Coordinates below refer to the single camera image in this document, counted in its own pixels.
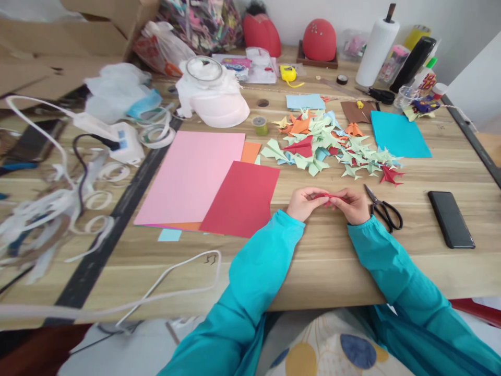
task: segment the white wall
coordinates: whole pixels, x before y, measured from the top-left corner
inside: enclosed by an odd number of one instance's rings
[[[501,32],[449,85],[447,96],[481,132],[501,133]]]
[[[234,0],[244,10],[250,0]],[[315,18],[327,19],[340,34],[348,28],[371,31],[376,18],[384,17],[386,0],[264,0],[268,16],[282,43],[295,45]],[[400,22],[396,42],[402,43],[415,24],[431,28],[442,38],[435,70],[449,84],[501,31],[500,0],[400,0],[394,19]]]

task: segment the smartphone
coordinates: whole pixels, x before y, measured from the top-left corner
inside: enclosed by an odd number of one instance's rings
[[[57,139],[63,131],[64,122],[60,119],[45,120],[35,123]],[[7,164],[13,162],[43,162],[54,145],[38,130],[29,125],[14,147],[7,153]]]
[[[435,216],[449,248],[475,248],[458,204],[450,192],[428,192]]]

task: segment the teal sleeve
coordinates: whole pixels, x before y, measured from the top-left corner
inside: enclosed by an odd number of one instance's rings
[[[228,288],[159,375],[236,374],[285,280],[304,226],[279,210],[254,234],[231,264]]]
[[[348,225],[348,232],[361,264],[399,317],[426,328],[489,369],[501,371],[499,356],[471,331],[374,216],[360,226]]]

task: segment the clear plastic cup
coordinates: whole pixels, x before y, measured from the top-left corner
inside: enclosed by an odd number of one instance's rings
[[[397,97],[393,101],[393,113],[401,114],[413,100],[419,98],[419,90],[410,86],[402,86],[398,90]]]

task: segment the box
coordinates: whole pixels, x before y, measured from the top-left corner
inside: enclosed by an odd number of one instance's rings
[[[58,100],[126,61],[135,37],[154,20],[159,0],[61,0],[88,22],[24,22],[0,18],[0,98],[7,94]],[[16,101],[25,109],[32,101]],[[7,109],[0,100],[0,109]]]

